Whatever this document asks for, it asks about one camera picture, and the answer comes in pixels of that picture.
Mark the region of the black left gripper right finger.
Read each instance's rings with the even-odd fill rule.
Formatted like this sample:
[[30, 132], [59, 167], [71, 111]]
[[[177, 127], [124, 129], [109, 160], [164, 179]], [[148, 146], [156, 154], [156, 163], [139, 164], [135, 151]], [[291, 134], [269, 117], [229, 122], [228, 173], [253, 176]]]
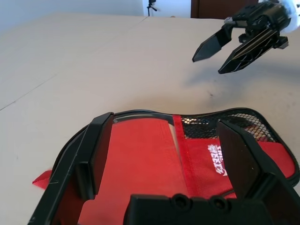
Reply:
[[243, 225], [298, 225], [300, 197], [277, 164], [242, 128], [219, 120], [225, 169], [236, 194], [232, 211]]

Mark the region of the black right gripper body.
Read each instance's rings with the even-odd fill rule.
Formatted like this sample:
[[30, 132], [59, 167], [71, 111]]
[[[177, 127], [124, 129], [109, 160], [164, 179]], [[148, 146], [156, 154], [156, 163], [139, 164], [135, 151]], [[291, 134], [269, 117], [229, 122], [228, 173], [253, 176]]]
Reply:
[[278, 2], [261, 2], [242, 8], [224, 21], [224, 44], [232, 40], [232, 30], [243, 28], [239, 36], [240, 49], [284, 49], [288, 38], [281, 36], [291, 18], [288, 10]]

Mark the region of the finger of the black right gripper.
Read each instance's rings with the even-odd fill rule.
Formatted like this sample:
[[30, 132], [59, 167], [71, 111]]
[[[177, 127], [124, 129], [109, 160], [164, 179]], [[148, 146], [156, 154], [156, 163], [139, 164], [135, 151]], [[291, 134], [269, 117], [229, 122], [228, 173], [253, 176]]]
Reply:
[[233, 50], [218, 72], [227, 74], [243, 70], [270, 49], [277, 48], [279, 36], [280, 33], [278, 31], [265, 29]]
[[223, 46], [231, 41], [232, 30], [232, 25], [223, 25], [219, 31], [200, 44], [194, 56], [192, 57], [192, 61], [197, 62], [200, 60], [205, 60], [218, 53]]

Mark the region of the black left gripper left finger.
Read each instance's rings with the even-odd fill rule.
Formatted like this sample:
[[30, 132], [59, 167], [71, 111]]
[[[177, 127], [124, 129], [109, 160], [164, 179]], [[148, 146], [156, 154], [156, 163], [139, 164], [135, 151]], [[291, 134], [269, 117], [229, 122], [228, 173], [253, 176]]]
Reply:
[[54, 167], [30, 225], [76, 225], [88, 200], [95, 199], [106, 164], [114, 114], [105, 113], [67, 146]]

